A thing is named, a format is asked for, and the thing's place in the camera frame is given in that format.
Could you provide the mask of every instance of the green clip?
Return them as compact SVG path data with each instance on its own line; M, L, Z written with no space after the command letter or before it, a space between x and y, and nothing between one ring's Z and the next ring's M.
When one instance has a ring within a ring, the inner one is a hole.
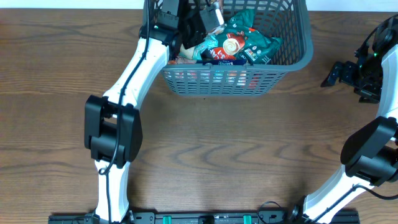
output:
M172 217L163 217L163 224L172 224Z
M251 224L251 215L243 216L243 224Z

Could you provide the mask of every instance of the teal snack bag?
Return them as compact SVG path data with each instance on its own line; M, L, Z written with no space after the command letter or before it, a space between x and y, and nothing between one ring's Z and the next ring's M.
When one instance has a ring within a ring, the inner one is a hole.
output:
M195 46L193 59L246 59L254 64L269 63L282 44L282 39L264 37L251 28L253 22L253 9L238 12L224 25L222 33L209 35L202 44Z

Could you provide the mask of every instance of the white wall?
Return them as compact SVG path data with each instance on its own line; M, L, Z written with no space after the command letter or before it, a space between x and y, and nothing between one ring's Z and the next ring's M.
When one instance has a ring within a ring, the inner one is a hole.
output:
M0 0L0 8L142 9L144 0ZM311 11L398 12L398 0L307 0Z

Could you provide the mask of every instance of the gray basket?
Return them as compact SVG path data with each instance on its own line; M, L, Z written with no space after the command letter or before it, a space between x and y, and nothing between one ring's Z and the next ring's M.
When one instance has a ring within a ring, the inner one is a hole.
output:
M253 28L284 43L268 65L167 65L162 74L169 88L183 96L267 93L287 72L300 70L313 55L305 0L224 0L224 19L255 9Z

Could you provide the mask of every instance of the wooden tabletop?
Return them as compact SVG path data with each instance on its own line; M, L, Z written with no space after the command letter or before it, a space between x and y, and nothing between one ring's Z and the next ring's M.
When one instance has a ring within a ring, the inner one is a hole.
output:
M132 206L160 212L282 206L319 188L345 140L374 119L349 86L320 88L391 13L310 12L311 63L259 98L184 98L158 76L141 110L144 142L129 171ZM98 175L83 145L84 104L134 54L142 11L0 10L0 223L84 213ZM397 185L376 189L397 193ZM397 223L398 202L364 193L362 223Z

